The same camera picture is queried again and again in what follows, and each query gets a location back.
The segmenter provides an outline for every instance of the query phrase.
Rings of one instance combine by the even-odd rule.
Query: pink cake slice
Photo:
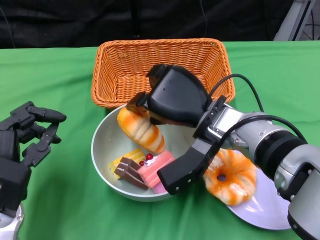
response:
[[[137,172],[142,177],[144,183],[149,187],[153,188],[158,183],[160,183],[160,179],[157,175],[157,171],[164,166],[175,160],[174,156],[169,151],[163,151],[159,156],[156,157],[156,160],[153,164],[149,166],[142,166]]]
[[[154,188],[152,188],[152,190],[156,193],[156,194],[163,194],[166,193],[167,190],[165,189],[164,185],[162,184],[162,182],[159,182],[157,185],[154,186]]]

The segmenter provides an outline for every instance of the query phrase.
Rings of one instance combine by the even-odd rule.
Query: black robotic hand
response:
[[[10,117],[0,122],[0,213],[16,216],[21,201],[27,198],[31,168],[36,167],[51,151],[50,144],[58,144],[56,135],[59,123],[67,116],[51,109],[36,107],[29,101],[10,112]],[[36,122],[51,123],[48,128]],[[34,138],[23,152],[20,161],[20,143]]]

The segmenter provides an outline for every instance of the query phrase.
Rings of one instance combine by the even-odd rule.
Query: white plate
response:
[[[277,189],[260,169],[257,170],[256,191],[244,203],[228,208],[244,221],[263,229],[290,229],[287,219],[289,202],[277,195]]]

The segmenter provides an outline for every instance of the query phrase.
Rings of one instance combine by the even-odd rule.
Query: wicker basket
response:
[[[137,93],[151,90],[146,74],[155,64],[176,64],[195,74],[209,92],[231,74],[226,49],[211,38],[116,40],[99,46],[92,78],[91,97],[95,104],[116,108]],[[212,99],[235,96],[233,80],[223,83]]]

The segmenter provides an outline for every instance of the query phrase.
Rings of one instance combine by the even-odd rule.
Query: white bowl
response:
[[[141,202],[156,202],[169,198],[169,193],[156,194],[151,189],[140,189],[125,180],[117,180],[109,168],[109,163],[124,154],[140,148],[145,149],[131,141],[121,130],[117,122],[117,115],[121,106],[109,113],[96,128],[91,142],[91,157],[94,167],[100,177],[117,193],[126,198]],[[195,128],[176,125],[158,126],[166,140],[166,150],[175,158],[183,155],[194,142],[192,137]]]

